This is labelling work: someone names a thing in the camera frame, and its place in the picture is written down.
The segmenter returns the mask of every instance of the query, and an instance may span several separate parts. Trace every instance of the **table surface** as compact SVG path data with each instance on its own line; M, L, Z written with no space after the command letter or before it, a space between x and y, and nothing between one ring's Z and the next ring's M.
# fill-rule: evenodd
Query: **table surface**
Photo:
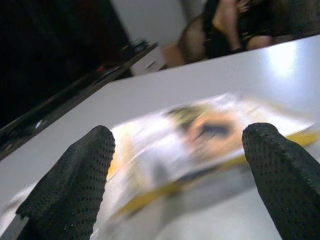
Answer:
M111 128L162 108L226 92L280 103L311 114L319 122L319 42L320 36L308 37L105 85L0 162L0 207L18 191L38 181L70 144L97 125ZM320 129L319 123L314 127ZM308 148L316 159L320 157L319 146L316 143ZM214 196L209 186L152 203L127 223L127 229L133 226L135 229L130 236L133 239L212 239L213 236L280 239L249 173L247 179L242 181L241 193L214 205L192 204L193 196L207 200ZM210 185L210 181L204 180L203 184ZM173 209L170 219L163 214L168 212L164 208ZM146 225L153 237L142 236Z

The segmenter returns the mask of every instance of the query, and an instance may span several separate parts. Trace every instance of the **black mesh fabric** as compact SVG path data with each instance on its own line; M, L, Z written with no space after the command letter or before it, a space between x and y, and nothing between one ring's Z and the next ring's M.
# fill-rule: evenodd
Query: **black mesh fabric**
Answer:
M284 240L320 239L320 165L268 123L242 135L245 157L270 216Z
M42 239L88 240L114 151L112 133L95 127L66 150L16 213L29 217Z

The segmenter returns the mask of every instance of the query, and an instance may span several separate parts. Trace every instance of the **person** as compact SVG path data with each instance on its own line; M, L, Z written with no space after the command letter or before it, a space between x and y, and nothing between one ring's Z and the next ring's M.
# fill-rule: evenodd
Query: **person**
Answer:
M271 0L207 0L205 54L221 57L272 44Z

